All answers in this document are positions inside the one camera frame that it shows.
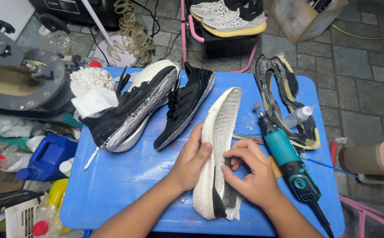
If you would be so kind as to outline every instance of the metal bolt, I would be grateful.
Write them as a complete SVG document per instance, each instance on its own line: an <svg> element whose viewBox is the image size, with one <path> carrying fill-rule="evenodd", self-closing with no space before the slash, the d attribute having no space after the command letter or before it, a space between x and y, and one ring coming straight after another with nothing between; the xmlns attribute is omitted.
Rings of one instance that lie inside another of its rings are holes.
<svg viewBox="0 0 384 238"><path fill-rule="evenodd" d="M179 197L179 203L184 203L186 202L186 197L185 196L180 196Z"/></svg>

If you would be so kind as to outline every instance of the glue bottle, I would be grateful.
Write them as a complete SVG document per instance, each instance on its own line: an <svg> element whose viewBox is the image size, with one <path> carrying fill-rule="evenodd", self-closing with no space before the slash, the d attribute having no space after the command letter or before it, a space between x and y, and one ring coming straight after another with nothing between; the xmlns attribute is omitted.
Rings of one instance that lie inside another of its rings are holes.
<svg viewBox="0 0 384 238"><path fill-rule="evenodd" d="M317 105L314 105L311 107L304 106L302 108L296 109L295 111L293 111L292 113L290 113L288 116L284 118L283 120L284 124L288 128L292 128L299 125L302 122L305 122L311 116L312 111L316 106Z"/></svg>

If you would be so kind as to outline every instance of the pencil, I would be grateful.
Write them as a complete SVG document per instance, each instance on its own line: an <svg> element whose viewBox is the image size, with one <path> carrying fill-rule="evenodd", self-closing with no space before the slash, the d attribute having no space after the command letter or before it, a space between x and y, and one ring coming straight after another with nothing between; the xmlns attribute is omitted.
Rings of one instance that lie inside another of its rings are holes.
<svg viewBox="0 0 384 238"><path fill-rule="evenodd" d="M89 167L89 165L92 163L92 161L94 160L95 158L95 155L98 153L98 151L100 150L99 147L97 147L95 150L94 150L94 153L92 153L92 155L90 156L88 162L86 163L85 167L83 168L84 171L86 171Z"/></svg>

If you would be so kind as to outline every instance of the blue table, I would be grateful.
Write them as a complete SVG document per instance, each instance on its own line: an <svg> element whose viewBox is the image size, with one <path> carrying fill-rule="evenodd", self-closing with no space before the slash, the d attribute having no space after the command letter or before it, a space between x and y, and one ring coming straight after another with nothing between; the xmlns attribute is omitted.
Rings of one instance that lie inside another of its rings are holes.
<svg viewBox="0 0 384 238"><path fill-rule="evenodd" d="M105 69L113 77L120 76L123 71L123 68L117 67L106 67ZM128 68L126 73L140 70ZM184 86L187 82L186 73L181 71L180 75L180 85ZM304 156L331 164L316 88L311 79L303 76L297 78L299 94L296 100L306 106L317 105L313 116L323 146L321 149L307 151ZM255 102L262 103L261 95L254 75L244 73L216 73L215 85L191 124L180 137L161 152L153 148L153 142L165 127L167 106L161 107L154 113L133 148L121 153L101 150L85 172L83 172L83 167L96 145L89 129L84 126L61 209L62 223L72 229L95 230L111 216L139 198L170 171L180 149L189 138L193 126L204 121L211 105L226 89L233 86L243 89L234 132L261 133L257 121L258 114L253 109ZM285 116L288 112L286 106L281 103L276 83L274 83L273 89L274 96ZM260 147L265 154L269 155L266 147ZM320 207L331 224L334 236L339 237L343 234L345 225L333 170L310 161L306 161L305 164L320 188L322 194L319 200ZM244 177L247 171L241 166L236 174ZM312 210L295 199L284 178L281 177L277 181L281 190L290 198L296 208L317 230L327 236ZM276 236L273 225L262 210L247 200L242 202L240 221L229 221L225 218L207 221L195 212L192 205L192 191L187 191L183 195L186 197L186 202L180 203L177 199L173 201L154 226L153 231Z"/></svg>

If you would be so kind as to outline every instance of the white sole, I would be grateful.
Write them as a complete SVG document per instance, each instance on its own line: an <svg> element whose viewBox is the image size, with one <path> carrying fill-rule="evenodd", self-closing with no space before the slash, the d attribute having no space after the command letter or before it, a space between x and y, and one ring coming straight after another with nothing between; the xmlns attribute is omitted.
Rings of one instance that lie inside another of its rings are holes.
<svg viewBox="0 0 384 238"><path fill-rule="evenodd" d="M186 125L189 124L189 122L192 120L192 117L195 115L196 111L198 110L199 106L201 105L202 101L207 97L207 95L211 92L211 89L213 89L214 82L215 82L216 74L213 74L213 77L210 79L209 87L204 92L204 96L199 100L198 105L195 107L192 114L186 119L186 121L180 125L180 127L171 135L169 138L164 141L164 143L158 148L158 150L163 149L165 146L167 146L172 140L176 139L177 136L179 136L185 129Z"/></svg>
<svg viewBox="0 0 384 238"><path fill-rule="evenodd" d="M101 149L113 150L117 145L123 141L133 130L136 129L137 124L142 120L144 115L149 114L153 109L162 103L166 98L168 92L172 90L173 85L179 77L179 67L169 60L162 60L151 64L143 69L136 79L133 81L129 90L134 86L139 87L142 82L151 81L154 76L163 68L174 66L177 70L176 77L165 77L163 81L154 89L150 97L148 97L142 105L126 121L119 127L102 145Z"/></svg>
<svg viewBox="0 0 384 238"><path fill-rule="evenodd" d="M196 212L208 220L216 219L213 207L213 186L223 198L225 181L221 165L224 164L225 158L222 154L230 149L241 94L241 88L227 89L211 106L202 129L201 141L202 143L210 142L213 145L213 152L202 168L199 181L194 188L193 206ZM214 170L219 178L215 184L213 184Z"/></svg>

